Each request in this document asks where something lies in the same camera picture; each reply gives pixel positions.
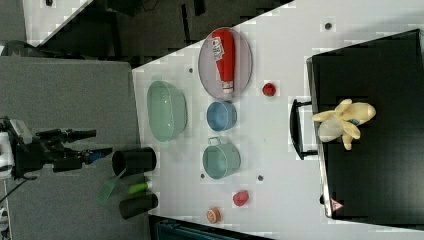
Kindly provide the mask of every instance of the white table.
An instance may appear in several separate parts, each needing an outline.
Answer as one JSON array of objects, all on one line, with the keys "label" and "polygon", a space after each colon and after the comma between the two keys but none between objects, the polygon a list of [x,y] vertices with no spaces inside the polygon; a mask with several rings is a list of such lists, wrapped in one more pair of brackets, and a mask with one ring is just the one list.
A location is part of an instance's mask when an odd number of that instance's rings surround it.
[{"label": "white table", "polygon": [[[327,22],[333,24],[325,30]],[[160,199],[154,215],[240,231],[273,239],[417,239],[423,232],[334,221],[324,215],[319,161],[301,161],[289,136],[289,110],[294,98],[309,99],[306,59],[314,54],[424,27],[424,2],[296,0],[236,26],[253,53],[251,82],[234,103],[238,122],[215,133],[207,125],[206,109],[214,100],[197,73],[202,42],[133,70],[141,142],[152,146],[159,164],[150,175]],[[146,93],[152,76],[182,89],[188,103],[187,129],[170,146],[162,147],[150,132]],[[277,85],[278,96],[267,98],[265,82]],[[304,108],[305,150],[314,149],[311,109]],[[222,136],[235,144],[242,164],[239,173],[214,181],[204,173],[201,158],[209,137]],[[257,176],[264,176],[259,182]],[[232,196],[249,190],[247,207]],[[223,221],[211,225],[208,208],[221,209]],[[385,232],[402,232],[387,234]]]},{"label": "white table", "polygon": [[49,40],[93,0],[23,0],[27,42],[35,47]]}]

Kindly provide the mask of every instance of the bottle label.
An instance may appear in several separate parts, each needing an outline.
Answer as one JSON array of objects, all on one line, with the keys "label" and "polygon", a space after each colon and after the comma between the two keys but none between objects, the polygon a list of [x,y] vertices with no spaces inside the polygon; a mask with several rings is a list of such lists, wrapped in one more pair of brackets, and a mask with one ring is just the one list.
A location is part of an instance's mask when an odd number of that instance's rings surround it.
[{"label": "bottle label", "polygon": [[224,55],[224,48],[222,47],[222,42],[220,37],[212,38],[212,51],[213,57],[215,61],[219,61],[222,59],[222,55]]}]

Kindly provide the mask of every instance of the gray floor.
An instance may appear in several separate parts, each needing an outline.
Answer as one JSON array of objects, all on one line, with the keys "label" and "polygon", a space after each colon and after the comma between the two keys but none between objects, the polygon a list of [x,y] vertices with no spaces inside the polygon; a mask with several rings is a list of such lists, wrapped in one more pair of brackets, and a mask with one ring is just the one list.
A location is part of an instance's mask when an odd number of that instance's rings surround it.
[{"label": "gray floor", "polygon": [[[108,0],[94,3],[104,9],[101,3],[104,1]],[[133,17],[117,12],[116,16],[124,61],[138,56],[138,65],[143,65],[204,39],[216,28],[238,25],[291,0],[204,0],[205,13],[199,16],[195,16],[193,0],[139,1],[145,1],[146,9],[158,2],[152,11],[141,9]],[[184,31],[183,4],[187,9],[190,39],[186,39]],[[110,25],[88,21],[87,15],[76,19],[43,47],[94,57],[114,55]]]},{"label": "gray floor", "polygon": [[195,16],[193,0],[159,0],[154,11],[141,10],[134,17],[118,14],[123,55],[141,56],[141,64],[145,64],[190,44],[185,41],[183,4],[191,41],[202,40],[216,28],[235,26],[282,5],[277,0],[205,0],[205,13]]}]

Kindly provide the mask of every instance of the red sticker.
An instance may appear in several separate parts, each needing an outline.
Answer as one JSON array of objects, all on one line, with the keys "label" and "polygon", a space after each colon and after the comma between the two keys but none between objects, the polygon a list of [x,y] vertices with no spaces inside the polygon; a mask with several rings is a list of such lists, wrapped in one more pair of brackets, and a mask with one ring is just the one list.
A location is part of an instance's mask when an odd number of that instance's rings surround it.
[{"label": "red sticker", "polygon": [[339,202],[337,202],[336,200],[331,199],[331,206],[333,207],[333,212],[339,210],[340,208],[343,207],[342,204],[340,204]]}]

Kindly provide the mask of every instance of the plate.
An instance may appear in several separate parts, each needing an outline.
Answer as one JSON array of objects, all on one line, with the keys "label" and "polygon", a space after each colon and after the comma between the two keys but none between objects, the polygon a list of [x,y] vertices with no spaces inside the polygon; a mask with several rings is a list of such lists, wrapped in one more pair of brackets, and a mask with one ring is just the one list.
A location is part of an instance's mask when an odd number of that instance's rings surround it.
[{"label": "plate", "polygon": [[246,89],[250,76],[252,74],[252,53],[246,39],[231,28],[236,49],[236,62],[234,67],[234,92],[231,98],[224,95],[222,90],[221,78],[216,67],[215,58],[212,52],[212,33],[203,42],[199,55],[199,76],[205,90],[212,97],[221,100],[234,100]]}]

